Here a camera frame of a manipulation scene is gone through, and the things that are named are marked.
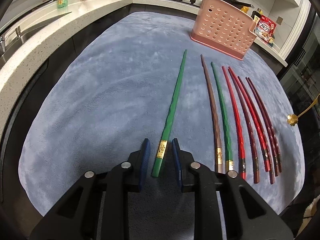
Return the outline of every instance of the table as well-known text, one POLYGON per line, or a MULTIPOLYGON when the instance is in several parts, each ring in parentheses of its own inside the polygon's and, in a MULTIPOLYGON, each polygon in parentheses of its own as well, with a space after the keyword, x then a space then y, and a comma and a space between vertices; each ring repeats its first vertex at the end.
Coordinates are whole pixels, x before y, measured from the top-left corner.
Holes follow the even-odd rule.
MULTIPOLYGON (((259 155, 261 182, 254 185, 249 137, 234 90, 244 130, 248 183, 277 213, 299 193, 305 173, 302 142, 298 127, 286 122, 293 111, 276 76, 252 50, 239 61, 191 41, 193 24, 193 20, 176 16, 133 13, 107 29, 68 67, 34 119, 19 162, 20 182, 42 215, 84 172, 110 170, 149 138, 151 155, 144 191, 129 194, 131 238, 192 239, 194 197, 179 192, 171 154, 165 156, 160 177, 150 176, 185 49, 188 54, 171 139, 178 138, 181 149, 213 169, 203 54, 208 67, 211 61, 219 66, 234 166, 238 167, 236 126, 222 65, 233 67, 243 79, 252 79, 271 117, 282 154, 283 172, 274 185, 270 185, 259 155)), ((212 69, 208 70, 223 140, 218 94, 212 69)), ((255 139, 260 153, 256 132, 255 139)))

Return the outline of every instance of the cereal package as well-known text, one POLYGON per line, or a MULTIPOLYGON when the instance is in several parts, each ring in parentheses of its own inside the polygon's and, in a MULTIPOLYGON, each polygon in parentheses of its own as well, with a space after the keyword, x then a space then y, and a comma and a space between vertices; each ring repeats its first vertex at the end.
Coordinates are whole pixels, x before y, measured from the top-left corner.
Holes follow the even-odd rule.
POLYGON ((260 21, 257 23, 254 33, 262 38, 265 42, 268 42, 269 38, 273 35, 275 28, 276 24, 273 21, 264 15, 261 15, 260 21))

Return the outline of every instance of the pink plastic utensil holder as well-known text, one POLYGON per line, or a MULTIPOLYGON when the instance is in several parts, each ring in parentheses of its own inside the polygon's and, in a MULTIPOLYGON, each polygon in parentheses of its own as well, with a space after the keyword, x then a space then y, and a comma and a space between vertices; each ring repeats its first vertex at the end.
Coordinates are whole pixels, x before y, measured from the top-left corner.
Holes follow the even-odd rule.
POLYGON ((243 11, 222 0, 202 0, 190 38, 243 60, 257 37, 256 23, 243 11))

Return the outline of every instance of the speckled stone countertop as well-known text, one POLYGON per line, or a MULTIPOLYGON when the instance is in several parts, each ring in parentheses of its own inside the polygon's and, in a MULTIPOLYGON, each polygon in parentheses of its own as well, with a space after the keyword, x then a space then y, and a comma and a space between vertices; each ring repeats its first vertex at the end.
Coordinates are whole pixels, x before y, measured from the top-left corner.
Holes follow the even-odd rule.
MULTIPOLYGON (((56 15, 71 12, 46 26, 24 45, 22 45, 0 70, 0 137, 20 93, 42 63, 65 41, 78 31, 123 6, 132 3, 158 5, 198 14, 198 8, 169 0, 68 0, 66 8, 57 10, 56 4, 51 3, 36 10, 17 22, 12 28, 20 26, 21 30, 49 19, 56 15)), ((267 44, 255 41, 279 62, 286 66, 285 61, 267 44)))

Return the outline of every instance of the sink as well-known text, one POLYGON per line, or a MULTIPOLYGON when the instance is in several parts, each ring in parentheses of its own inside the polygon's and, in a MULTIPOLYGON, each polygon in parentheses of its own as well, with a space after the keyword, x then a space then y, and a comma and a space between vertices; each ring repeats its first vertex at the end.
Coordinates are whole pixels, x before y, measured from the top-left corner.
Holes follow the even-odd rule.
POLYGON ((43 29, 44 27, 46 27, 47 25, 49 25, 50 23, 54 22, 55 20, 60 19, 61 17, 69 14, 65 13, 65 14, 61 14, 61 15, 57 15, 55 17, 49 18, 47 20, 44 20, 42 22, 39 22, 29 28, 27 28, 26 30, 24 30, 21 33, 21 37, 20 38, 15 38, 13 39, 8 45, 7 45, 7 49, 4 52, 4 54, 2 54, 2 56, 0 57, 0 69, 4 66, 4 64, 9 60, 9 58, 16 52, 16 50, 18 48, 20 48, 28 39, 30 39, 33 35, 35 35, 39 30, 43 29))

